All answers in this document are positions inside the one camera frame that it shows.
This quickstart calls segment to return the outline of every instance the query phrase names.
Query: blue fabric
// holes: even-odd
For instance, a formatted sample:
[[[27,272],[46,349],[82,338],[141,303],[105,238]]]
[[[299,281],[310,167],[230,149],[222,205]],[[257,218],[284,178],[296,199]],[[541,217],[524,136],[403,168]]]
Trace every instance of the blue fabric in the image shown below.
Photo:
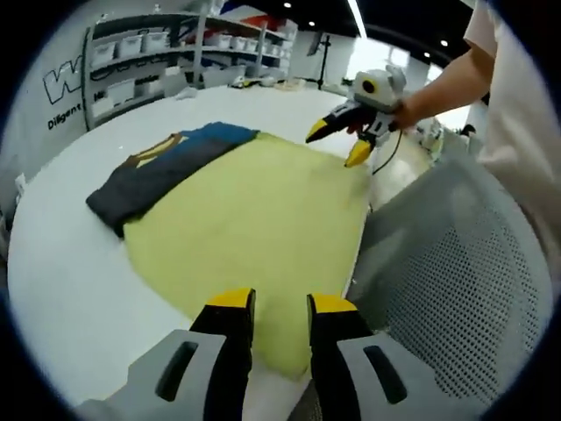
[[[200,129],[180,132],[180,135],[187,139],[164,152],[154,161],[169,159],[177,153],[188,153],[192,148],[202,145],[206,139],[220,139],[223,142],[232,143],[232,145],[243,145],[253,140],[257,133],[259,133],[258,130],[250,130],[238,125],[228,125],[220,122],[210,123]]]

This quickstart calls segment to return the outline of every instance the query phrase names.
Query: white cloth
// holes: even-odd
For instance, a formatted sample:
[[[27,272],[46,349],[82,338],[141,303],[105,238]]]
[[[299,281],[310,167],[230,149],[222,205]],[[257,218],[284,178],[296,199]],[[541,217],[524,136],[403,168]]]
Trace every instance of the white cloth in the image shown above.
[[[523,45],[480,0],[465,39],[494,57],[479,161],[521,205],[552,279],[561,281],[561,130],[547,88]]]

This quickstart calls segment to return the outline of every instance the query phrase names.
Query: window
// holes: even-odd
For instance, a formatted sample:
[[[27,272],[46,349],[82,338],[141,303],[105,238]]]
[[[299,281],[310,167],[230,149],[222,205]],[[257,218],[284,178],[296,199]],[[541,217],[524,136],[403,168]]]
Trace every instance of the window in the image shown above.
[[[437,115],[437,120],[441,125],[450,130],[463,129],[470,113],[470,108],[470,105],[466,105],[456,110],[443,112]]]
[[[392,47],[392,53],[389,54],[390,63],[401,68],[406,68],[409,64],[409,53],[397,47]]]
[[[428,85],[429,83],[437,79],[441,73],[442,69],[439,66],[431,64],[429,67],[429,73],[427,74],[427,82],[425,83],[425,85]]]
[[[429,73],[427,74],[427,82],[425,85],[428,85],[435,79],[437,79],[443,70],[439,66],[431,64],[429,67]],[[466,107],[457,108],[456,110],[450,110],[443,112],[442,114],[437,115],[437,120],[440,122],[441,125],[444,127],[454,130],[454,129],[462,129],[465,126],[465,122],[467,121],[467,116],[470,113],[470,106],[467,105]]]
[[[392,47],[375,39],[356,38],[345,78],[353,80],[358,72],[384,68]]]

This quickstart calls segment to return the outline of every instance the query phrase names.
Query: white storage bin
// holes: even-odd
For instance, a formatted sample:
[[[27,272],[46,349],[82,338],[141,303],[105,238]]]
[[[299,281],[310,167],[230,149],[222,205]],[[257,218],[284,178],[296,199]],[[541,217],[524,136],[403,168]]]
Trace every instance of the white storage bin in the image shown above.
[[[139,55],[142,48],[142,37],[143,35],[134,35],[123,38],[119,42],[119,57],[126,58]]]
[[[113,99],[111,97],[102,98],[99,101],[95,101],[91,105],[91,113],[93,114],[94,118],[98,118],[103,114],[113,110],[115,104],[113,103]]]
[[[208,3],[210,4],[209,16],[218,16],[226,0],[209,0]]]
[[[164,76],[175,76],[181,73],[181,68],[179,66],[172,66],[164,70]]]
[[[144,38],[144,51],[154,53],[169,48],[169,32],[150,32]]]
[[[280,26],[277,31],[284,33],[288,40],[294,40],[298,32],[298,25],[292,20],[287,19],[285,24]]]
[[[259,42],[256,39],[248,39],[247,42],[245,42],[245,50],[248,53],[255,53],[258,44]]]
[[[269,47],[269,54],[275,57],[281,57],[281,48],[279,46],[271,45]]]
[[[102,66],[115,58],[115,46],[117,42],[110,42],[94,48],[94,54],[91,58],[92,67]]]
[[[288,49],[281,49],[280,50],[280,57],[282,59],[290,59],[291,54],[292,54],[291,50],[288,50]]]
[[[216,33],[207,38],[204,43],[207,46],[217,46],[218,48],[230,48],[231,35],[224,33]]]
[[[129,99],[134,98],[134,79],[127,79],[119,83],[115,83],[107,88],[107,96],[113,100],[117,106]]]
[[[188,86],[184,74],[164,76],[161,79],[161,84],[166,98],[177,95]]]
[[[146,86],[146,94],[148,95],[157,94],[162,90],[164,90],[164,87],[162,86],[161,80],[150,82],[148,83],[148,86]]]
[[[230,48],[233,50],[244,51],[247,39],[244,37],[231,37]]]
[[[231,68],[207,68],[202,73],[205,88],[224,86],[233,83],[240,76],[245,76],[245,66],[232,66]]]

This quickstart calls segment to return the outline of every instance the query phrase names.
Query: black ceiling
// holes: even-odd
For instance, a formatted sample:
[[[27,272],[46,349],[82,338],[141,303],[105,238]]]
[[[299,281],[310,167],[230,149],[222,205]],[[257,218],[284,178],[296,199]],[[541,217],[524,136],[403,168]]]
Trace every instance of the black ceiling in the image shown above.
[[[284,7],[288,1],[290,9]],[[246,0],[277,18],[290,18],[300,29],[326,31],[355,37],[359,34],[346,0]],[[472,9],[460,0],[358,0],[369,38],[410,51],[414,57],[444,66],[467,50],[463,41]],[[316,22],[314,28],[309,21]],[[448,46],[440,41],[445,39]]]

